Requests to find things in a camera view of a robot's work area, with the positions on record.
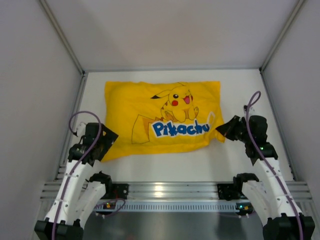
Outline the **yellow Pikachu pillowcase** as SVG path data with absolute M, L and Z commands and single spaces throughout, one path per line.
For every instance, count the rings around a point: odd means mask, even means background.
M 108 81 L 105 125 L 118 135 L 103 157 L 185 153 L 224 142 L 218 81 L 146 83 Z

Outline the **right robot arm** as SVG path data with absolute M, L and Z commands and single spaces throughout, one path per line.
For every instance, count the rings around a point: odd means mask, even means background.
M 234 116 L 216 130 L 226 139 L 244 143 L 253 171 L 233 178 L 234 187 L 257 213 L 265 240 L 310 240 L 315 230 L 311 216 L 305 216 L 287 186 L 277 152 L 267 141 L 267 120 L 252 115 Z

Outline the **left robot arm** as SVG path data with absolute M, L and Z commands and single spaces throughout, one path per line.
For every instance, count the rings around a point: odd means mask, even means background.
M 53 204 L 34 231 L 41 240 L 81 240 L 98 202 L 114 187 L 102 171 L 102 159 L 118 135 L 101 123 L 88 123 L 80 143 L 69 150 L 66 170 Z

